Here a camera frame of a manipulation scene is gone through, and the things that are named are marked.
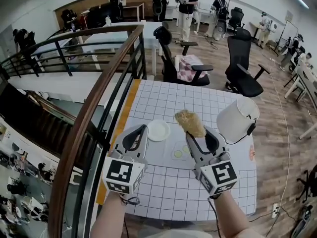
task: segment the black and white marker cube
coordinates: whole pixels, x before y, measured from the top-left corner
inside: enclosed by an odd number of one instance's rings
[[[145,165],[106,157],[103,182],[108,190],[122,194],[133,194],[144,176]]]
[[[199,180],[210,196],[230,190],[238,178],[230,160],[201,167]]]

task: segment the small plate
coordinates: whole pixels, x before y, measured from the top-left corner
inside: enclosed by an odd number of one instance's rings
[[[166,140],[170,134],[169,125],[163,120],[153,120],[148,124],[149,140],[161,142]]]

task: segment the black office chair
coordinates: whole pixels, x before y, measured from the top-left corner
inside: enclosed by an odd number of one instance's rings
[[[161,26],[154,31],[154,36],[158,39],[165,55],[165,57],[161,56],[164,62],[164,70],[162,71],[164,82],[193,85],[193,86],[209,85],[210,81],[209,81],[208,75],[205,75],[202,78],[199,78],[199,76],[201,75],[203,71],[213,70],[212,65],[193,65],[192,70],[194,70],[196,74],[191,82],[186,82],[186,81],[177,79],[177,71],[174,66],[171,51],[168,47],[168,45],[172,41],[172,34],[165,27]],[[196,42],[182,42],[180,45],[184,48],[183,56],[185,56],[187,55],[187,52],[190,46],[197,46],[198,44]]]
[[[103,27],[106,24],[106,18],[102,17],[99,6],[95,6],[89,9],[87,14],[87,27],[88,29]]]
[[[231,10],[231,18],[229,20],[229,25],[233,27],[234,32],[236,31],[238,27],[245,26],[245,24],[242,23],[243,17],[244,17],[244,13],[242,12],[242,9],[235,7],[234,9]]]
[[[310,192],[313,197],[317,196],[317,165],[313,168],[311,173],[308,176],[308,170],[305,170],[304,174],[306,174],[306,181],[297,178],[297,181],[300,181],[304,185],[304,189],[302,194],[296,198],[296,201],[300,200],[301,197],[306,193],[305,200],[303,200],[303,203],[305,203],[310,196]]]
[[[237,28],[236,35],[228,37],[230,65],[225,72],[229,80],[226,82],[226,88],[246,97],[255,97],[261,94],[263,88],[257,79],[264,71],[270,74],[261,64],[259,64],[261,70],[254,78],[248,72],[251,39],[250,32],[243,28]]]

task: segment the power outlet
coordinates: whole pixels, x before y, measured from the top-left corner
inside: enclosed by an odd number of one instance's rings
[[[278,213],[278,204],[273,204],[272,218],[275,219]]]

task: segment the brown sponge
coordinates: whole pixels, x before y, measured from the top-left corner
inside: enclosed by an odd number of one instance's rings
[[[175,114],[175,118],[185,132],[189,132],[193,137],[205,137],[206,130],[199,116],[188,110],[181,110]]]

